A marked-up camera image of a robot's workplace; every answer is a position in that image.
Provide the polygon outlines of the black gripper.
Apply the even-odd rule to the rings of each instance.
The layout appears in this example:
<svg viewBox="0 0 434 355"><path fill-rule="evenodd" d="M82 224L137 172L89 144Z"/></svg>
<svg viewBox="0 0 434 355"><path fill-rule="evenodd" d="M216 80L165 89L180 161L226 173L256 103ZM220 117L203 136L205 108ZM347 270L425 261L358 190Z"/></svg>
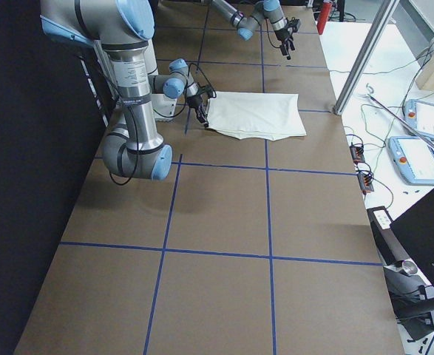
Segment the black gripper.
<svg viewBox="0 0 434 355"><path fill-rule="evenodd" d="M299 31L300 26L301 21L294 17L291 19L282 17L274 22L274 32L280 42L280 51L287 60L291 59L291 51L295 50L293 34Z"/></svg>
<svg viewBox="0 0 434 355"><path fill-rule="evenodd" d="M186 90L186 103L195 111L197 120L203 124L205 128L208 128L208 113L206 109L204 109L202 95L206 95L207 99L217 96L211 84L203 86L200 84L191 84Z"/></svg>

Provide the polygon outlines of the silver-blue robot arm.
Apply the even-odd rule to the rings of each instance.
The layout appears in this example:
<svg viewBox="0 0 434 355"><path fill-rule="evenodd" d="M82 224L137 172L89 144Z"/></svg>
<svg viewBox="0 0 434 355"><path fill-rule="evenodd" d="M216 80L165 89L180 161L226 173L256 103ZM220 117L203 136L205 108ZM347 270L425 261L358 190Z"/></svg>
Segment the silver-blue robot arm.
<svg viewBox="0 0 434 355"><path fill-rule="evenodd" d="M152 95L181 95L207 124L201 95L215 97L211 85L200 86L183 59L173 61L168 75L151 75L145 52L155 33L147 1L42 1L43 31L52 40L91 47L95 41L109 57L123 114L106 135L103 160L110 173L123 178L163 180L172 164L172 148L158 133Z"/></svg>
<svg viewBox="0 0 434 355"><path fill-rule="evenodd" d="M202 4L216 9L232 27L237 29L238 35L245 41L253 36L265 20L269 20L277 40L280 41L280 52L288 60L291 59L291 52L295 50L293 34L299 31L301 21L286 17L279 1L258 1L249 16L245 16L243 12L224 0L202 1Z"/></svg>

